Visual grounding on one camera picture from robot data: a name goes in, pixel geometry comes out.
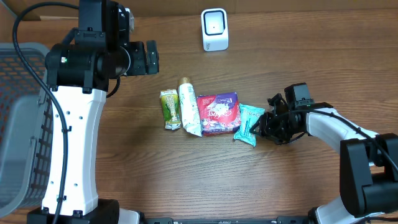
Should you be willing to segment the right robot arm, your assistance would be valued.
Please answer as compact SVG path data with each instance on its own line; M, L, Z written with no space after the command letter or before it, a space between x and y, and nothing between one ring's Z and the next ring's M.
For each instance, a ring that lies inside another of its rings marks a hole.
M306 83L285 88L268 99L271 110L260 115L250 132L289 144L307 134L340 156L340 195L312 208L304 223L370 223L389 221L397 211L397 135L378 134L340 115L328 103L317 103Z

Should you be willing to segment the green drink carton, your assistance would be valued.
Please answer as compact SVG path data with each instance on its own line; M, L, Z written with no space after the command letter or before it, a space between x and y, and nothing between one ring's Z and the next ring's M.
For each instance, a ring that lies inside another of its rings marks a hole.
M181 127L180 103L176 89L162 90L160 102L165 121L165 129L177 130Z

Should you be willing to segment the red purple snack pack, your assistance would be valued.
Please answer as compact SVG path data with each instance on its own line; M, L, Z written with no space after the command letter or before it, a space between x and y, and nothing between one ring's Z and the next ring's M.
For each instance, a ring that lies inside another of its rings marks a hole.
M236 92L197 97L202 133L205 136L235 133L241 125Z

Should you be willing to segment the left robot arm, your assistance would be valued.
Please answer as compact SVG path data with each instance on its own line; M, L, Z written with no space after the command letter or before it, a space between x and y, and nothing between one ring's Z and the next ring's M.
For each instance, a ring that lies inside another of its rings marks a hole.
M131 42L134 18L115 1L81 1L78 28L45 57L43 89L53 108L49 182L28 223L140 224L140 212L100 199L95 165L101 113L111 80L159 71L156 42Z

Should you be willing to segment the teal snack packet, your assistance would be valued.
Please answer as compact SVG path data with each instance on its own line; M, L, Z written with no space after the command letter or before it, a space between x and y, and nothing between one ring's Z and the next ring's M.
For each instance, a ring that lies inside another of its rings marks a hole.
M241 112L241 125L235 132L233 139L240 140L255 147L256 137L255 134L250 132L250 129L257 123L260 116L264 114L265 109L241 103L239 106Z

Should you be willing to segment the white tube gold cap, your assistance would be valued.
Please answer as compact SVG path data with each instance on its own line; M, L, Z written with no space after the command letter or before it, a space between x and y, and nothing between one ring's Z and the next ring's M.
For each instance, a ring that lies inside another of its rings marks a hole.
M182 77L178 81L178 96L183 128L190 134L202 137L201 119L195 90L188 77Z

